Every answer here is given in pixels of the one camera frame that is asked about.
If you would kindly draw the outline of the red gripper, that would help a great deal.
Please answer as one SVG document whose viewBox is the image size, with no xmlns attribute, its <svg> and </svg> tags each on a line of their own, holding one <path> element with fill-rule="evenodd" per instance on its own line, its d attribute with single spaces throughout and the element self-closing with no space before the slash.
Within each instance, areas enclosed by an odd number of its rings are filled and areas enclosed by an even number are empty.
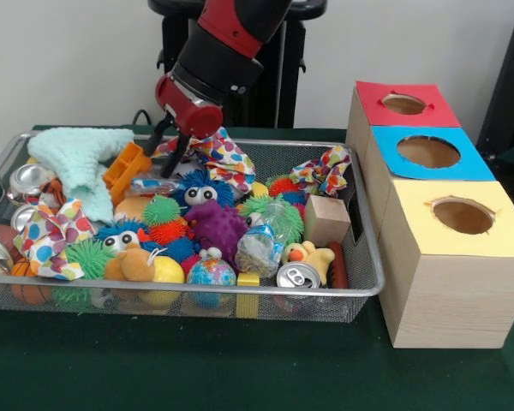
<svg viewBox="0 0 514 411">
<path fill-rule="evenodd" d="M 170 73 L 162 76 L 155 89 L 158 105 L 168 114 L 155 126 L 144 147 L 146 157 L 151 157 L 164 136 L 164 131 L 174 123 L 182 134 L 168 142 L 168 162 L 161 171 L 163 178 L 170 178 L 188 149 L 190 137 L 207 138 L 222 126 L 223 111 L 206 98 L 202 98 L 176 80 Z"/>
</svg>

